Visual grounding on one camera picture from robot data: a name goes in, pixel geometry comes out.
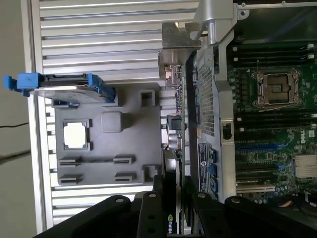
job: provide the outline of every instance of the white pcie slot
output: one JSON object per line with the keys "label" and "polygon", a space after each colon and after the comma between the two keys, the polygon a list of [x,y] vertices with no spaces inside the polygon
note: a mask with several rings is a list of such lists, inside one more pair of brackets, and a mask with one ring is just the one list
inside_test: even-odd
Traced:
{"label": "white pcie slot", "polygon": [[272,184],[237,186],[237,194],[239,194],[239,193],[254,193],[254,192],[275,192],[275,186]]}

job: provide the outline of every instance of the black cable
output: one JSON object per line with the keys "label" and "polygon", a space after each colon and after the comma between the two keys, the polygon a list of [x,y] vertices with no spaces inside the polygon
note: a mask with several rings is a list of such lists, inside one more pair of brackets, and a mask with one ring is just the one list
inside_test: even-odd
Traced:
{"label": "black cable", "polygon": [[17,128],[17,127],[24,126],[24,125],[27,125],[27,124],[29,124],[29,123],[26,122],[26,123],[22,123],[22,124],[19,124],[19,125],[3,125],[3,126],[0,126],[0,129],[2,129],[2,128]]}
{"label": "black cable", "polygon": [[7,155],[7,156],[3,156],[3,157],[0,156],[0,165],[4,164],[6,162],[12,161],[12,160],[19,159],[21,157],[25,157],[25,156],[30,155],[30,154],[31,154],[31,150],[25,150],[25,151],[21,151],[21,152],[14,153],[14,154]]}

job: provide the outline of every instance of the heatsink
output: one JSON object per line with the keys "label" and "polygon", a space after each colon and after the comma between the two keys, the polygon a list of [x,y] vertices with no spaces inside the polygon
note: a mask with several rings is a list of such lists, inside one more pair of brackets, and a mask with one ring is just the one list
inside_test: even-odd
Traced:
{"label": "heatsink", "polygon": [[317,177],[317,155],[295,156],[295,175],[298,178]]}

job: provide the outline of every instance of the ventilation slot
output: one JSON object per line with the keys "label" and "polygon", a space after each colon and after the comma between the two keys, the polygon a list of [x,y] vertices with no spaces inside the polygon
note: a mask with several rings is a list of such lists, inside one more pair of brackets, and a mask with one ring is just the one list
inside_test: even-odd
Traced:
{"label": "ventilation slot", "polygon": [[200,96],[201,126],[203,133],[214,136],[212,70],[202,66],[198,69],[198,84]]}

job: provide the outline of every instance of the white wall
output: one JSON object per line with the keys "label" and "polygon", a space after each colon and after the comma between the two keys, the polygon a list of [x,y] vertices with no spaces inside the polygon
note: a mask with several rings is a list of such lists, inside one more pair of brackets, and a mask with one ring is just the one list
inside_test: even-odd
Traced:
{"label": "white wall", "polygon": [[[27,100],[3,88],[3,76],[24,69],[20,0],[0,0],[0,126],[28,121]],[[30,148],[29,127],[0,129],[0,155]],[[0,237],[36,234],[31,157],[0,165]]]}

